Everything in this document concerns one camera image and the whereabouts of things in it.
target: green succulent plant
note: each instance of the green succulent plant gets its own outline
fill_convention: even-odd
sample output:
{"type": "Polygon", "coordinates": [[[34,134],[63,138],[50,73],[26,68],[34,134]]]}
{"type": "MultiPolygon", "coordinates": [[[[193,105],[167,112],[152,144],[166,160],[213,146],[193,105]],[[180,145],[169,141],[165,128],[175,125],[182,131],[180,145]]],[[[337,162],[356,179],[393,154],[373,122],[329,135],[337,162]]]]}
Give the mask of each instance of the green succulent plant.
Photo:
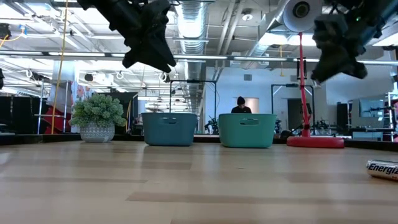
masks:
{"type": "Polygon", "coordinates": [[[123,106],[118,99],[112,100],[111,96],[94,94],[89,99],[75,102],[73,109],[70,125],[85,127],[90,122],[103,128],[112,124],[122,127],[126,125],[126,119],[121,117],[123,106]]]}

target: storage bin handle cutout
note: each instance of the storage bin handle cutout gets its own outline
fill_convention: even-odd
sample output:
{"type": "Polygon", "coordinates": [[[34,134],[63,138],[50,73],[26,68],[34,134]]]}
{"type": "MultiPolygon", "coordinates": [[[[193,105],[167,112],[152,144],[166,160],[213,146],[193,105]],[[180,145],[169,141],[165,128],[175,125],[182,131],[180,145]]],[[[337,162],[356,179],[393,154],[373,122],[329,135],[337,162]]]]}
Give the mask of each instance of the storage bin handle cutout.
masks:
{"type": "Polygon", "coordinates": [[[176,118],[160,118],[161,124],[177,124],[176,118]]]}
{"type": "Polygon", "coordinates": [[[244,118],[240,120],[239,123],[242,125],[259,125],[260,121],[254,118],[244,118]]]}

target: potted plant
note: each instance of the potted plant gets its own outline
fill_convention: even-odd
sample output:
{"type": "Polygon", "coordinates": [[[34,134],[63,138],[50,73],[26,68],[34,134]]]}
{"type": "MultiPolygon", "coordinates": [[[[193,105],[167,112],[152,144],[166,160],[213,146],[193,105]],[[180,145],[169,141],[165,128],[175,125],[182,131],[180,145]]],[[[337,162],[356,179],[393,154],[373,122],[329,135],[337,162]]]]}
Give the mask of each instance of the potted plant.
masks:
{"type": "Polygon", "coordinates": [[[123,106],[111,96],[94,94],[91,98],[75,102],[70,125],[80,127],[80,136],[86,142],[109,142],[114,126],[125,126],[123,106]]]}

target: wooden table surface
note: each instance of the wooden table surface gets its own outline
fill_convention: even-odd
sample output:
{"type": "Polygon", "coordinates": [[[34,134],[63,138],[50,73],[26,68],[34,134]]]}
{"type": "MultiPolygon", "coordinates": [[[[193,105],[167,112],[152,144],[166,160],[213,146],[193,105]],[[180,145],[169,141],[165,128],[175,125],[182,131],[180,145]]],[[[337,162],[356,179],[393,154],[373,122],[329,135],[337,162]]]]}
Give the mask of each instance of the wooden table surface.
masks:
{"type": "Polygon", "coordinates": [[[1,224],[398,223],[362,149],[60,142],[0,147],[1,224]]]}

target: person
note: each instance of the person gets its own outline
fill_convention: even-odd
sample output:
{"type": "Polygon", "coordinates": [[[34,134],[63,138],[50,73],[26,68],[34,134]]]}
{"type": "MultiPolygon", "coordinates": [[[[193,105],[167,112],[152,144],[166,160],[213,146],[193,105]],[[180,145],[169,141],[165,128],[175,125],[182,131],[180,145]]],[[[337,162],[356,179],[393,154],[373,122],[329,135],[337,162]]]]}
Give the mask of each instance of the person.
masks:
{"type": "Polygon", "coordinates": [[[232,108],[231,113],[251,113],[251,109],[245,106],[245,100],[242,96],[238,97],[238,106],[232,108]]]}

